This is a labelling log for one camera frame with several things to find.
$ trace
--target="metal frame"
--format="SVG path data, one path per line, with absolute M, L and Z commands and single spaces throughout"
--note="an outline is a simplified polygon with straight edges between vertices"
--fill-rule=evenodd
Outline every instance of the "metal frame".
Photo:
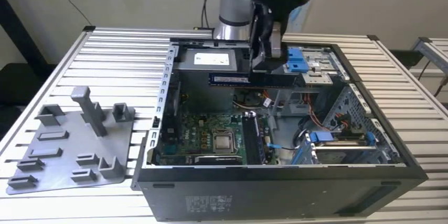
M 137 107 L 127 170 L 128 176 L 133 174 L 139 145 L 144 145 L 143 137 L 151 134 L 153 108 L 151 103 L 156 100 L 151 89 L 153 84 L 148 80 L 157 75 L 148 70 L 157 65 L 157 62 L 164 61 L 163 52 L 168 49 L 169 37 L 209 38 L 211 32 L 97 28 L 93 32 L 81 34 L 0 142 L 0 207 L 3 210 L 0 220 L 27 219 L 32 223 L 77 223 L 79 218 L 91 218 L 89 223 L 156 223 L 143 193 L 129 188 L 131 179 L 113 186 L 41 192 L 29 194 L 27 198 L 17 198 L 5 194 L 7 179 L 4 178 L 13 173 L 15 159 L 21 158 L 25 145 L 32 139 L 33 132 L 29 130 L 35 130 L 39 126 L 33 120 L 35 108 L 40 107 L 37 104 L 61 102 L 63 110 L 79 110 L 67 103 L 64 96 L 69 94 L 72 85 L 84 84 L 87 81 L 100 85 L 92 89 L 95 96 L 92 101 L 111 103 L 127 99 L 128 104 Z M 388 50 L 373 43 L 367 36 L 285 34 L 284 40 L 339 45 L 392 127 L 425 170 L 429 181 L 405 193 L 367 219 L 272 220 L 269 223 L 424 224 L 428 221 L 447 223 L 447 113 L 431 99 L 428 91 L 419 85 L 415 78 L 409 77 L 409 72 Z M 111 77 L 115 77 L 113 82 L 100 81 L 109 80 Z M 129 82 L 135 83 L 133 87 L 125 86 Z M 75 205 L 76 209 L 72 207 L 61 209 L 60 205 Z M 247 223 L 260 223 L 260 221 L 247 221 Z
M 412 50 L 420 51 L 441 71 L 448 74 L 448 39 L 419 38 Z

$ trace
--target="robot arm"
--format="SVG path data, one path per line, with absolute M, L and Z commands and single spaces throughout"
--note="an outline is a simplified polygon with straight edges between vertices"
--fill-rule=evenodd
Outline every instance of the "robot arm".
M 277 69 L 288 60 L 281 42 L 291 11 L 309 0 L 252 0 L 255 12 L 251 25 L 251 75 Z

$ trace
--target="label sticker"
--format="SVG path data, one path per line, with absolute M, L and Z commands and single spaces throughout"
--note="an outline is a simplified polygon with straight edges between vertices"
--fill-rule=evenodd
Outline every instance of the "label sticker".
M 185 196 L 185 202 L 188 212 L 228 212 L 232 206 L 232 196 Z
M 263 103 L 263 105 L 264 105 L 265 107 L 269 107 L 271 102 L 272 102 L 272 100 L 271 100 L 269 98 L 267 98 L 265 101 L 264 101 L 264 103 Z
M 213 78 L 215 82 L 240 82 L 240 83 L 249 83 L 247 77 L 224 77 L 216 76 Z
M 199 52 L 195 54 L 195 65 L 219 65 L 228 66 L 229 54 L 213 54 Z

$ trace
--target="aluminum slat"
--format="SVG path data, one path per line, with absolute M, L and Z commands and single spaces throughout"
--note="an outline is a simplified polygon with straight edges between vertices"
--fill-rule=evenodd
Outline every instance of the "aluminum slat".
M 448 122 L 445 120 L 389 120 L 393 128 L 400 130 L 443 130 L 448 131 Z

